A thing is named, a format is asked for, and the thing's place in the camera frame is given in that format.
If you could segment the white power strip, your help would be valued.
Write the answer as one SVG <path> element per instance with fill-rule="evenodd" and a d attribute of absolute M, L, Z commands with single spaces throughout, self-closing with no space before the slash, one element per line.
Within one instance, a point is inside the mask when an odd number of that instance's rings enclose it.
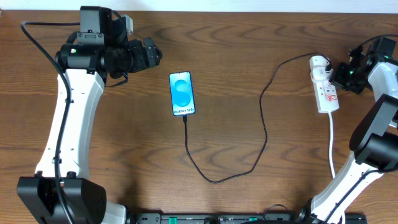
<path fill-rule="evenodd" d="M 313 67 L 326 67 L 326 70 L 332 68 L 328 59 L 321 55 L 313 56 L 309 60 L 309 64 L 310 72 Z M 331 113 L 339 109 L 336 87 L 332 85 L 329 80 L 323 83 L 313 82 L 317 110 L 319 113 L 323 114 Z"/>

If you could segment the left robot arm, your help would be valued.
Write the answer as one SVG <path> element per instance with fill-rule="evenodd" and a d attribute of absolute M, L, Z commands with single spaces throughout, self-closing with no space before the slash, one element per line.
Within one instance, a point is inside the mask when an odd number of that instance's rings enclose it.
<path fill-rule="evenodd" d="M 129 40 L 132 19 L 106 7 L 81 7 L 78 26 L 50 57 L 58 96 L 49 139 L 17 194 L 39 223 L 132 223 L 129 209 L 90 180 L 93 121 L 107 79 L 123 85 L 130 73 L 158 66 L 162 52 L 151 38 Z"/>

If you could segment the blue Galaxy smartphone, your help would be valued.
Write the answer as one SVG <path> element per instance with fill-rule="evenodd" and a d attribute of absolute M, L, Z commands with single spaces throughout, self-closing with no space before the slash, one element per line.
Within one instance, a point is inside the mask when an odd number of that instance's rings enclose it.
<path fill-rule="evenodd" d="M 195 114 L 195 97 L 192 76 L 189 71 L 169 75 L 172 113 L 174 116 Z"/>

